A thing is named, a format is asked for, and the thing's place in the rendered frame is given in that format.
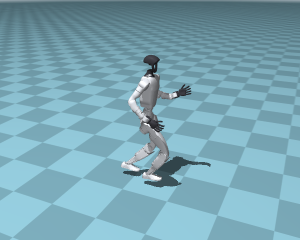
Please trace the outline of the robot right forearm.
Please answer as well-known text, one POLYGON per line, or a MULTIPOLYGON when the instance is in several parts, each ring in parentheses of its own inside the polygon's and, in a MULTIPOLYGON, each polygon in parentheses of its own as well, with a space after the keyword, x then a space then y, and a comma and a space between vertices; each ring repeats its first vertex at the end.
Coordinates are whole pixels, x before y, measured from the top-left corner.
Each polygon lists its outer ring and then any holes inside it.
POLYGON ((140 120, 143 120, 145 123, 149 121, 149 119, 146 117, 145 113, 142 112, 139 106, 137 106, 136 102, 134 100, 131 100, 129 102, 129 106, 131 110, 138 116, 140 120))

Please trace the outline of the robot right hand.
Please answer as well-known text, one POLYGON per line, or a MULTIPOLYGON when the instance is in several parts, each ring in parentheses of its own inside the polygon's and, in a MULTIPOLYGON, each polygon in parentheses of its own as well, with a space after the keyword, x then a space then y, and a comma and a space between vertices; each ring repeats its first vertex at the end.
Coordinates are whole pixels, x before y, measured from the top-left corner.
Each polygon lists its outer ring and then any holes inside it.
POLYGON ((164 129, 164 128, 162 128, 162 127, 164 127, 164 125, 161 125, 161 124, 159 124, 158 122, 160 122, 160 123, 162 123, 163 121, 160 121, 160 120, 152 120, 149 116, 147 116, 146 115, 146 117, 149 119, 149 121, 146 123, 146 124, 149 124, 150 125, 150 127, 152 128, 152 129, 154 129, 156 132, 160 132, 160 131, 162 131, 162 129, 164 129), (160 127, 161 126, 161 127, 160 127), (157 129, 157 130, 156 130, 157 129))

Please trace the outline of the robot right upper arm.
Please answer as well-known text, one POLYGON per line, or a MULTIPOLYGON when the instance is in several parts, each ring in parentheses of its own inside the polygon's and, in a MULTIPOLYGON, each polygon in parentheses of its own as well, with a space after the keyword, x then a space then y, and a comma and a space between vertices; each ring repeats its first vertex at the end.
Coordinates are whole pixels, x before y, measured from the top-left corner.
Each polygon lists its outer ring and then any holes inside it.
MULTIPOLYGON (((131 95, 131 97, 129 98, 128 100, 128 105, 129 105, 129 102, 131 100, 134 100, 136 102, 136 99, 139 98, 141 96, 141 94, 148 89, 149 87, 149 84, 150 84, 150 81, 147 80, 147 79, 144 79, 144 80, 141 80, 139 83, 138 83, 138 86, 137 88, 135 89, 135 91, 133 92, 133 94, 131 95)), ((137 103, 137 102, 136 102, 137 103)))

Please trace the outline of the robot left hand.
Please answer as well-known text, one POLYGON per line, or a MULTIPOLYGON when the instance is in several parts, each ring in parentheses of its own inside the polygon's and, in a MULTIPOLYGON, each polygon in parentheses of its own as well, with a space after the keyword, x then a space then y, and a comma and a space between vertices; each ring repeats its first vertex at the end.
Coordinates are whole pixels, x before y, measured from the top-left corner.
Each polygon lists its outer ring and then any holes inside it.
MULTIPOLYGON (((178 98, 178 97, 180 97, 180 96, 186 96, 186 95, 190 95, 190 94, 192 94, 192 93, 189 93, 189 92, 191 92, 191 88, 189 88, 190 86, 187 86, 187 87, 185 87, 185 88, 183 88, 185 86, 185 84, 181 87, 181 89, 179 89, 179 91, 175 91, 175 92, 173 92, 173 93, 176 93, 177 94, 177 97, 175 97, 175 98, 178 98), (188 88, 188 89, 187 89, 188 88), (190 90, 190 91, 188 91, 188 90, 190 90), (186 94, 187 93, 187 94, 186 94)), ((172 94, 173 94, 172 93, 172 94)), ((175 99, 174 98, 174 99, 175 99)))

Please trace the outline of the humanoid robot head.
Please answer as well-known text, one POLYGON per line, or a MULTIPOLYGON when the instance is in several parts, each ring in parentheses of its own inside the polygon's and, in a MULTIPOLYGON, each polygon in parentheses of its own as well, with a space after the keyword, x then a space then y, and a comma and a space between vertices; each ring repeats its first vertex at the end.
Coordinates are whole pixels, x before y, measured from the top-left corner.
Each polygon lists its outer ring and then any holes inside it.
POLYGON ((155 75, 153 75, 153 73, 157 72, 158 62, 159 61, 160 61, 160 59, 157 56, 155 56, 155 55, 147 55, 144 58, 143 62, 149 64, 152 67, 152 69, 147 70, 147 72, 144 75, 144 77, 146 77, 147 75, 152 75, 152 76, 149 76, 149 77, 152 77, 152 78, 155 77, 155 75), (155 68, 154 68, 154 65, 155 65, 155 68))

